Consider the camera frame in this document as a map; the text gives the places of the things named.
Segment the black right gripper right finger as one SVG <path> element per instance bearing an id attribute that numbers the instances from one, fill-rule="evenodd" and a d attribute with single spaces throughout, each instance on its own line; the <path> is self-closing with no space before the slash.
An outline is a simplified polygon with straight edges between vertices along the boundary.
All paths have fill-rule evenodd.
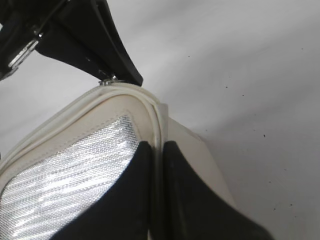
<path id="1" fill-rule="evenodd" d="M 154 240 L 266 240 L 268 231 L 219 197 L 194 171 L 175 141 L 162 152 L 163 219 Z"/>

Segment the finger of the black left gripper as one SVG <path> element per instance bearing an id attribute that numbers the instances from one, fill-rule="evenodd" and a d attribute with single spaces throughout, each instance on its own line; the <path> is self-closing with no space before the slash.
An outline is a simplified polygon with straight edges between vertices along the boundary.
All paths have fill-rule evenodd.
<path id="1" fill-rule="evenodd" d="M 140 86 L 105 0 L 67 0 L 48 20 L 36 51 L 103 81 L 116 77 Z"/>

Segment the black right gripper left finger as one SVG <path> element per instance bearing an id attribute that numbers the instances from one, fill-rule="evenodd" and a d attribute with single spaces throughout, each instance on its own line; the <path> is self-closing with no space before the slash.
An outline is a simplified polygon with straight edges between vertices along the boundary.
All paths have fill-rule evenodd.
<path id="1" fill-rule="evenodd" d="M 148 238 L 152 149 L 139 143 L 128 167 L 92 207 L 67 227 L 69 240 Z"/>

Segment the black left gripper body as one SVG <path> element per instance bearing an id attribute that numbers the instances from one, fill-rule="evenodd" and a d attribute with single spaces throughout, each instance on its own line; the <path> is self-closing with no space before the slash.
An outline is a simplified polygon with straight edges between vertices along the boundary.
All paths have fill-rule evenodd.
<path id="1" fill-rule="evenodd" d="M 67 0 L 0 2 L 0 79 L 12 76 L 34 51 L 51 16 Z"/>

